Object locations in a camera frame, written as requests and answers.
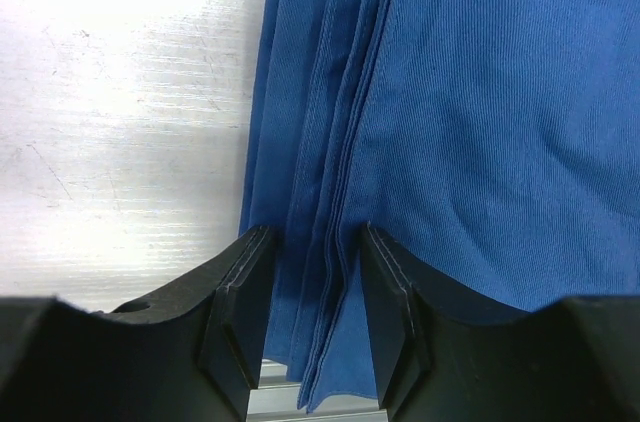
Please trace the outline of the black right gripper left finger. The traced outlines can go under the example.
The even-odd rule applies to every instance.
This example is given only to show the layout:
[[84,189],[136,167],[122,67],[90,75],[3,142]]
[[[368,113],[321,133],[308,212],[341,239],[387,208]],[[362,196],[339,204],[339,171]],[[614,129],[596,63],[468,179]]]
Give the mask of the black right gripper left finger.
[[56,297],[1,301],[5,421],[242,421],[259,383],[276,232],[111,312]]

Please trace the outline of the blue surgical cloth wrap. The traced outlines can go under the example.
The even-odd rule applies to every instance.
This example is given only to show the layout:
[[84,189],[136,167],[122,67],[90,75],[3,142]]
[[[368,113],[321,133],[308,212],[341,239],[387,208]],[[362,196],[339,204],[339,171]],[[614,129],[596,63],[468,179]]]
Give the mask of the blue surgical cloth wrap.
[[639,300],[639,0],[265,0],[256,225],[281,234],[265,355],[307,411],[378,402],[366,225],[522,311]]

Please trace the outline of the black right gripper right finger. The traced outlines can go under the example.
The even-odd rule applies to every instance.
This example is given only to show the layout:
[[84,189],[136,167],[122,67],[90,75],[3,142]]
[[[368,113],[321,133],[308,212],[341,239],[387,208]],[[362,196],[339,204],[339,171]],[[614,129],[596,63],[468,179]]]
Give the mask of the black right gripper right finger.
[[392,421],[635,421],[639,300],[580,296],[526,312],[360,232],[379,405]]

